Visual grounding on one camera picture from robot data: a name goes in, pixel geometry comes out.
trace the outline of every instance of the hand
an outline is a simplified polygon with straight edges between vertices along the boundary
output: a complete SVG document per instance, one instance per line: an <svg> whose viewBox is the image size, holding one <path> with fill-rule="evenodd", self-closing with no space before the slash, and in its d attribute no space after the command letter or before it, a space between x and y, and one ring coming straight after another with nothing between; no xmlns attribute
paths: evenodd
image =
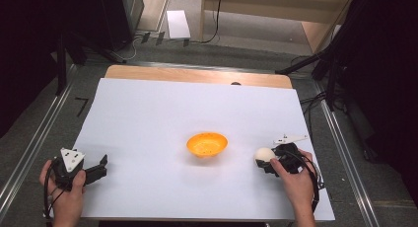
<svg viewBox="0 0 418 227"><path fill-rule="evenodd" d="M313 159L311 153L301 149L299 151L310 161ZM314 214L312 211L314 185L308 170L303 168L299 174L290 174L277 159L271 159L270 164L283 180L284 188L292 203L298 225L314 226ZM310 162L307 162L307 165L314 172L313 165Z"/></svg>
<svg viewBox="0 0 418 227"><path fill-rule="evenodd" d="M45 177L51 161L48 160L42 168L39 176L40 183L44 186ZM71 191L65 191L61 196L62 189L56 189L55 181L49 178L48 194L52 194L53 199L59 198L53 204L54 221L53 226L76 226L83 211L83 193L86 172L81 170L73 180Z"/></svg>

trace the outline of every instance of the orange bowl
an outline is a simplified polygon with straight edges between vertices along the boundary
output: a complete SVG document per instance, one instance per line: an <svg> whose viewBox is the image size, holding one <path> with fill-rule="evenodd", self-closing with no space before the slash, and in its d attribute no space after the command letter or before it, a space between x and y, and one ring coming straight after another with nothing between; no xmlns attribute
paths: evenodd
<svg viewBox="0 0 418 227"><path fill-rule="evenodd" d="M216 156L221 153L227 145L227 138L216 132L199 133L192 136L187 141L188 150L200 158Z"/></svg>

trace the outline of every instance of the white triangle marker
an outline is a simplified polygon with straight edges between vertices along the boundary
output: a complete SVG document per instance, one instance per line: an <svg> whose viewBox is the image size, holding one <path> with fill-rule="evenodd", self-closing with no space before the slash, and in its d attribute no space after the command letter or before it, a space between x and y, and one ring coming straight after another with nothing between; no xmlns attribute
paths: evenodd
<svg viewBox="0 0 418 227"><path fill-rule="evenodd" d="M86 156L81 152L65 148L61 149L61 155L68 173L71 173Z"/></svg>

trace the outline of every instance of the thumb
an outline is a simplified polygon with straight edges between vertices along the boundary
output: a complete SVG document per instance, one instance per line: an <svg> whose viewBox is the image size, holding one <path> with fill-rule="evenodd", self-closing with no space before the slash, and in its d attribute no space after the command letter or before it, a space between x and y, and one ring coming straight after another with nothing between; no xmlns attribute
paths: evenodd
<svg viewBox="0 0 418 227"><path fill-rule="evenodd" d="M283 168L282 164L277 159L272 158L270 160L270 164L280 177L288 175L288 172L285 168Z"/></svg>
<svg viewBox="0 0 418 227"><path fill-rule="evenodd" d="M83 186L86 182L86 172L81 170L77 173L73 180L73 188L71 189L71 194L81 195L83 193Z"/></svg>

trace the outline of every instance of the person's arm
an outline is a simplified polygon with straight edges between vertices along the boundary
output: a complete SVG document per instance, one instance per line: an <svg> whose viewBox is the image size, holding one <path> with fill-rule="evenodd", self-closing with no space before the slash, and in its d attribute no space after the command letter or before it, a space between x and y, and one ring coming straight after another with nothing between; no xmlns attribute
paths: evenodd
<svg viewBox="0 0 418 227"><path fill-rule="evenodd" d="M299 150L304 156L312 160L313 155L309 152ZM286 194L292 203L293 211L298 226L312 227L314 223L314 213L312 202L314 199L314 187L310 174L306 168L303 168L299 174L290 174L282 164L273 158L270 160L271 166L279 174L284 183ZM314 170L311 163L307 162L308 167Z"/></svg>
<svg viewBox="0 0 418 227"><path fill-rule="evenodd" d="M39 176L39 181L44 185L46 172L51 164L51 161L47 161L42 168ZM56 189L56 184L53 179L48 181L48 194L52 194L53 199L58 199L53 204L54 227L75 227L79 222L81 213L83 211L83 193L84 182L86 181L86 172L79 171L74 177L73 187L71 191L65 191L61 196L61 189Z"/></svg>

